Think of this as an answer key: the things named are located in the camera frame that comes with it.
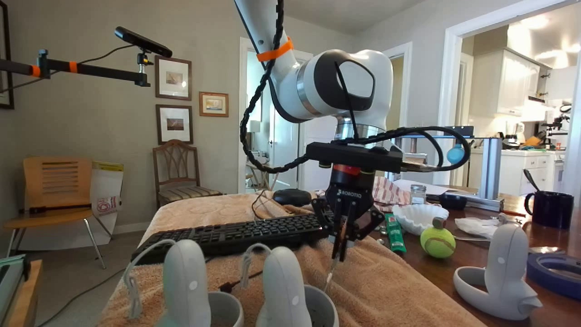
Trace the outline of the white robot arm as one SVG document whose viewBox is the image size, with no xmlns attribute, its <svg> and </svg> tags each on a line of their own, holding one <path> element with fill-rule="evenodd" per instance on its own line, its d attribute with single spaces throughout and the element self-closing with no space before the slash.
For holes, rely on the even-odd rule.
<svg viewBox="0 0 581 327">
<path fill-rule="evenodd" d="M 373 50 L 329 50 L 300 64 L 284 30 L 284 0 L 235 0 L 235 6 L 266 70 L 247 111 L 253 111 L 262 90 L 269 86 L 275 108 L 287 122 L 324 117 L 338 120 L 333 142 L 313 142 L 293 164 L 269 168 L 269 173 L 307 160 L 333 169 L 326 200 L 333 211 L 333 258 L 344 262 L 349 242 L 364 239 L 380 224 L 358 226 L 373 208 L 373 175 L 402 168 L 402 157 L 384 149 L 382 139 L 375 135 L 384 130 L 391 110 L 391 60 Z"/>
</svg>

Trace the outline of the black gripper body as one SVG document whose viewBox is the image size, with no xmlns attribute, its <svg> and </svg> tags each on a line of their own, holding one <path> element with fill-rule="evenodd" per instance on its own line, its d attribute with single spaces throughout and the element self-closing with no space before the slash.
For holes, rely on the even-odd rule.
<svg viewBox="0 0 581 327">
<path fill-rule="evenodd" d="M 331 224 L 338 226 L 340 219 L 347 217 L 356 228 L 375 226 L 373 184 L 375 177 L 371 173 L 364 173 L 360 168 L 335 164 L 326 191 Z"/>
</svg>

